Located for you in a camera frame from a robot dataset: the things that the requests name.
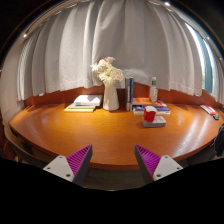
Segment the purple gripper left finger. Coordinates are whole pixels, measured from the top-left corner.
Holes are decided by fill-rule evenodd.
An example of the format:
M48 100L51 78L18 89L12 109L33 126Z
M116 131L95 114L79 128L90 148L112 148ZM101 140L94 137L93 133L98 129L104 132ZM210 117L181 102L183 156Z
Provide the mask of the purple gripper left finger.
M92 146L88 145L68 156L57 156L44 170L81 186L92 155Z

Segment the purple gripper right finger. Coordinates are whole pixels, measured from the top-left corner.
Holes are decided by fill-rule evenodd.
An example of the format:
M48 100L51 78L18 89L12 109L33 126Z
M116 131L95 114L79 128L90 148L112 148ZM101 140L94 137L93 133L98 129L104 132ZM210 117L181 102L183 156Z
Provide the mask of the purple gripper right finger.
M142 146L136 145L134 151L143 180L152 183L182 169L170 156L159 156Z

